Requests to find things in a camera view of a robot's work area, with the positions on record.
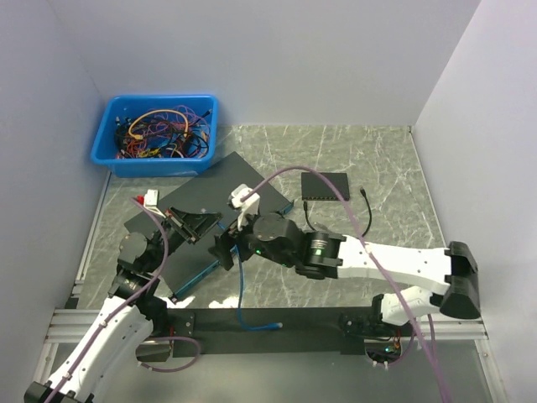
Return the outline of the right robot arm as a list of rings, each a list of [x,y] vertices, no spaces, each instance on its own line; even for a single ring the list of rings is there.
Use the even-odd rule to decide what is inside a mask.
[[[276,213],[239,218],[215,235],[209,249],[229,270],[234,258],[253,255],[295,270],[311,280],[386,280],[391,294],[375,296],[362,328],[387,335],[432,313],[459,320],[481,316],[478,266],[469,246],[413,249],[362,241],[350,235],[303,231]]]

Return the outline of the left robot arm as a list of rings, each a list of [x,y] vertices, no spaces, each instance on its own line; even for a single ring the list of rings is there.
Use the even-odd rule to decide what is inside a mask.
[[[167,258],[183,243],[195,244],[222,219],[221,213],[188,213],[174,207],[149,237],[129,233],[119,246],[117,273],[96,319],[65,362],[43,383],[33,382],[26,402],[100,402],[112,373],[136,357],[149,337],[170,339],[168,308],[154,292]]]

